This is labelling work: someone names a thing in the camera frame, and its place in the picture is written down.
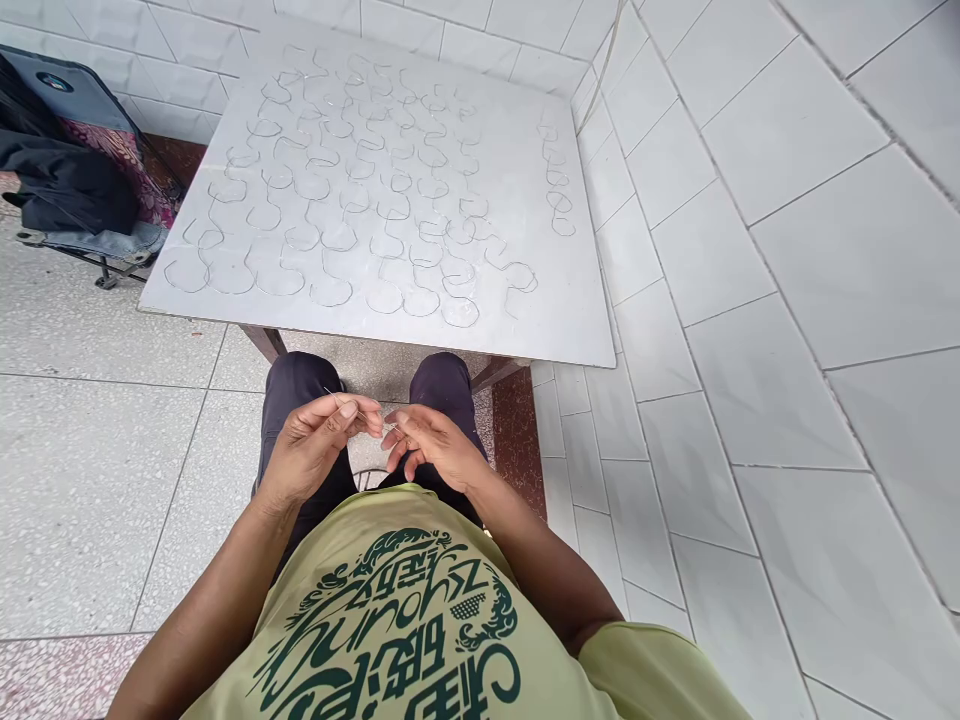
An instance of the yellow t-shirt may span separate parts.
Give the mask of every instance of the yellow t-shirt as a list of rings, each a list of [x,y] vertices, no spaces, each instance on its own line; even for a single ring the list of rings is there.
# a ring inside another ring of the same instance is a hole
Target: yellow t-shirt
[[[416,485],[355,495],[304,539],[185,717],[749,720],[672,630],[613,623],[571,658],[493,540]]]

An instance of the white board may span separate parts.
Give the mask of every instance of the white board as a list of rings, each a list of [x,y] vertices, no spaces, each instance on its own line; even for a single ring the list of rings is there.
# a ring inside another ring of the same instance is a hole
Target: white board
[[[613,367],[559,98],[277,17],[140,309]]]

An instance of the person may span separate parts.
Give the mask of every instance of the person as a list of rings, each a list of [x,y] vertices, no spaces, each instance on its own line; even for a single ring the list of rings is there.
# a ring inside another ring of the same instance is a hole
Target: person
[[[460,358],[424,360],[410,397],[383,437],[329,362],[277,360],[252,499],[108,720],[748,718],[690,640],[624,622],[494,472]],[[350,471],[358,432],[390,450],[375,491]]]

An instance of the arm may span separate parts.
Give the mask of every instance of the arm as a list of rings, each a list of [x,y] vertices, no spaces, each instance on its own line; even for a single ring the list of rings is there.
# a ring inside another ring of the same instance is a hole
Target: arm
[[[483,459],[445,415],[411,405],[387,417],[398,425],[384,439],[393,445],[387,469],[404,466],[408,480],[422,462],[433,463],[450,487],[465,493],[490,531],[520,585],[571,655],[603,625],[623,620],[600,578],[558,538]]]
[[[260,489],[130,668],[109,719],[179,717],[243,652],[300,506],[323,483],[348,437],[361,428],[380,436],[379,407],[356,395],[325,395],[290,414]]]

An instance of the hand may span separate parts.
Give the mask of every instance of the hand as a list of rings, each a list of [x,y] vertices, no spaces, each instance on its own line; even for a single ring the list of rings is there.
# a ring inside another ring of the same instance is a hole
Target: hand
[[[424,405],[408,405],[390,413],[387,422],[395,422],[381,449],[393,448],[387,459],[387,471],[393,472],[401,458],[411,451],[403,468],[407,482],[413,482],[418,465],[433,463],[440,477],[457,492],[488,478],[493,469],[456,423],[441,412]]]
[[[347,440],[383,436],[380,403],[362,395],[324,395],[287,416],[256,497],[274,511],[302,505],[326,480]]]

